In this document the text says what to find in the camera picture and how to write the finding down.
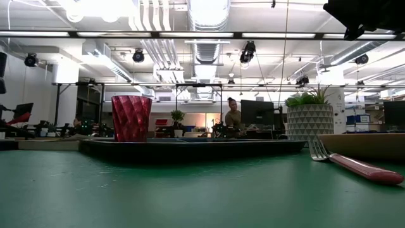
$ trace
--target ceiling light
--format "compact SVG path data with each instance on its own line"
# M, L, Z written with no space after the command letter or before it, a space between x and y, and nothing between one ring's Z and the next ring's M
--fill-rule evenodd
M231 32L161 32L160 37L233 37Z
M150 32L78 32L79 37L150 37Z
M312 39L315 34L295 34L295 33L242 33L245 38L303 38Z
M105 83L105 86L131 86L131 83Z
M363 34L358 39L393 39L396 35L392 34Z
M240 69L247 70L249 68L249 63L240 63Z
M185 44L230 44L230 41L184 41Z
M323 35L324 39L343 39L344 34L325 34Z
M68 32L0 31L1 37L69 37Z

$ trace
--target red glass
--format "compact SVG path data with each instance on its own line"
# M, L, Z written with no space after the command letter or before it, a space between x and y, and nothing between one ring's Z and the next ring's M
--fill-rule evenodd
M142 96L113 96L115 140L146 142L152 99Z

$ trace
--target table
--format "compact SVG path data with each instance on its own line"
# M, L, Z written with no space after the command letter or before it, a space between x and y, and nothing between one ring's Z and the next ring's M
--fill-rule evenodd
M401 174L403 165L383 164ZM177 166L0 151L0 221L19 227L403 227L404 184L298 155Z

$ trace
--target black object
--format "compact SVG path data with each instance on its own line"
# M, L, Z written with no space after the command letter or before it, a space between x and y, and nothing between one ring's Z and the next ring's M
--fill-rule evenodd
M251 124L274 124L274 104L265 101L240 101L242 123L248 127Z
M254 41L248 41L242 54L240 55L240 62L249 63L253 59L255 52L256 46L254 45Z
M5 94L6 83L4 82L4 73L6 72L7 54L0 52L0 94Z
M28 56L25 58L24 64L27 67L37 67L39 64L39 60L37 59L37 54L29 53Z
M34 106L33 103L28 103L28 104L19 104L14 110L14 119L26 114L26 113L31 113L32 107Z
M346 27L346 41L376 29L405 31L403 0L328 0L323 9Z
M184 163L296 154L302 150L305 143L305 141L211 139L203 137L148 139L147 142L85 139L79 142L79 151L109 161Z
M357 58L354 60L354 62L355 62L357 65L367 64L367 63L368 63L368 55L367 55L367 54L364 54L364 55L362 55L362 56L360 56L360 57L357 57Z
M405 101L384 102L385 124L405 125Z
M298 79L296 85L305 85L309 83L308 76L303 76L302 78Z
M142 49L136 49L135 54L132 56L132 59L136 63L142 63L145 60L145 56Z
M0 52L0 78L4 77L6 72L7 54Z

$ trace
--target person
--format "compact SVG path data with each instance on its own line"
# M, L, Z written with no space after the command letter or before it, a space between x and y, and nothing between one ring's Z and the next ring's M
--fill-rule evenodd
M82 126L82 118L76 117L75 120L73 121L73 127L74 128L80 128Z
M73 128L69 130L70 135L75 135L75 134L80 134L80 135L86 135L82 128L83 124L83 119L82 117L77 116L74 121L73 121Z
M233 98L228 98L230 111L225 115L225 124L227 127L242 129L242 113L238 111L238 104Z

